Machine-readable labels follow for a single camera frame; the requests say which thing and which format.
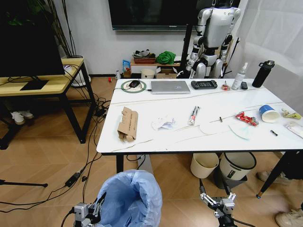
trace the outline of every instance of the sneaker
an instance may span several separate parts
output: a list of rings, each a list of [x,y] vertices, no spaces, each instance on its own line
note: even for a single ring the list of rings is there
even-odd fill
[[[18,125],[24,124],[25,120],[24,117],[17,111],[10,113],[15,120],[15,123]]]
[[[276,215],[276,222],[280,227],[303,227],[302,209]]]
[[[34,116],[29,110],[25,111],[19,111],[19,113],[25,118],[25,119],[32,119]]]
[[[263,172],[257,172],[257,177],[262,180],[266,181],[267,178],[269,177],[271,171],[263,171]],[[274,183],[279,183],[284,186],[288,186],[290,184],[291,180],[285,177],[285,174],[282,172],[274,181]]]

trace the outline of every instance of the green bag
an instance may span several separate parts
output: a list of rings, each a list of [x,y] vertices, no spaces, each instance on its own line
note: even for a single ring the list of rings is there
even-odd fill
[[[165,65],[165,64],[172,65],[174,63],[175,56],[176,55],[174,53],[165,51],[156,58],[156,62],[163,64],[163,65]]]

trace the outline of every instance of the computer mouse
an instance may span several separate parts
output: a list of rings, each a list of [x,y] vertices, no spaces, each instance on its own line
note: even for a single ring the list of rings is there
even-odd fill
[[[136,87],[140,84],[140,81],[138,80],[133,80],[130,84],[129,87]]]

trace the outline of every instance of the silver laptop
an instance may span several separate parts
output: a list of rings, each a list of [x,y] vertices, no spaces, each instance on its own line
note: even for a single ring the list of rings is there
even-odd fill
[[[185,81],[152,81],[152,94],[188,94],[190,90]]]

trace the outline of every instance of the spray bottle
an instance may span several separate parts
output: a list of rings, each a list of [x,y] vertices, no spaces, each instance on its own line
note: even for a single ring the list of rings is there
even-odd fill
[[[243,65],[242,69],[237,73],[237,75],[235,77],[235,80],[234,80],[234,82],[232,84],[232,89],[233,90],[238,90],[240,88],[241,83],[242,83],[242,81],[243,81],[243,79],[245,77],[245,72],[246,72],[247,65],[248,65],[248,63],[246,62]]]

